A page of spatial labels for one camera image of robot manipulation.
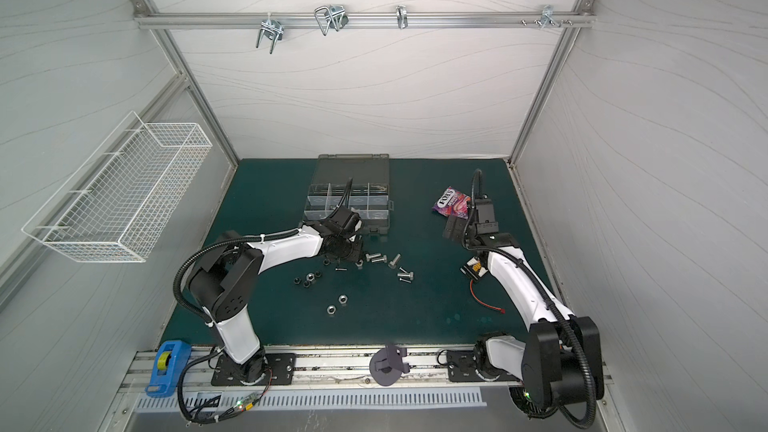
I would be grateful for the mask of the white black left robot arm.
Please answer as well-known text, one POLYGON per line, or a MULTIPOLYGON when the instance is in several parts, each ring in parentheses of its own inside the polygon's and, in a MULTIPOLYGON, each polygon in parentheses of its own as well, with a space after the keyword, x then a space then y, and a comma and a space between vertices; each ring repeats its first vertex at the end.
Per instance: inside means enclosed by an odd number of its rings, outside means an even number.
POLYGON ((213 330, 229 360, 249 365, 262 352, 248 312, 259 275, 316 256, 357 262, 362 256, 361 230, 360 215, 338 206, 324 219, 287 231, 227 232, 182 263, 173 280, 174 298, 213 330))

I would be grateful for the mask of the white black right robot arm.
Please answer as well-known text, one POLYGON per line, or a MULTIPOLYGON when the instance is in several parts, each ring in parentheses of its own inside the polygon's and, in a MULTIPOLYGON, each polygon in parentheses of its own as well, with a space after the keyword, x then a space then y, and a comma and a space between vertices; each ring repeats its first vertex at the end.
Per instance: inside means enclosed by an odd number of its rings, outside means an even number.
POLYGON ((495 278, 527 330, 525 339, 504 332, 481 336, 472 353, 475 375, 487 382, 518 380, 512 398, 531 419, 560 413, 572 426, 590 428, 604 395, 596 323, 577 316, 549 290, 514 237, 500 231, 488 197, 470 199, 466 216, 450 217, 444 235, 471 252, 461 268, 469 283, 495 278))

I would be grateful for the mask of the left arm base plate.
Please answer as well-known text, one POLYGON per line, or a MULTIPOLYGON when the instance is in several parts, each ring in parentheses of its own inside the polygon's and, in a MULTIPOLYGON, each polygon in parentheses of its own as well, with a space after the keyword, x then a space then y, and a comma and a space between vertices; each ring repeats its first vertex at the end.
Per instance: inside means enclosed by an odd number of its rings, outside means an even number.
POLYGON ((237 364, 226 354, 217 361, 211 379, 212 386, 290 385, 293 380, 294 353, 257 354, 245 364, 237 364))

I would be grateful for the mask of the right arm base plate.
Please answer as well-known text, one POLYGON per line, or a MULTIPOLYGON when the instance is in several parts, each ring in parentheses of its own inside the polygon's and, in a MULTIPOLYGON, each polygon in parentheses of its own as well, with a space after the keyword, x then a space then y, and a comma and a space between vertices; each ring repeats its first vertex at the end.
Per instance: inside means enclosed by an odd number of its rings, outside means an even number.
POLYGON ((447 372, 450 383, 519 383, 519 379, 505 371, 482 370, 473 351, 441 349, 436 362, 447 372))

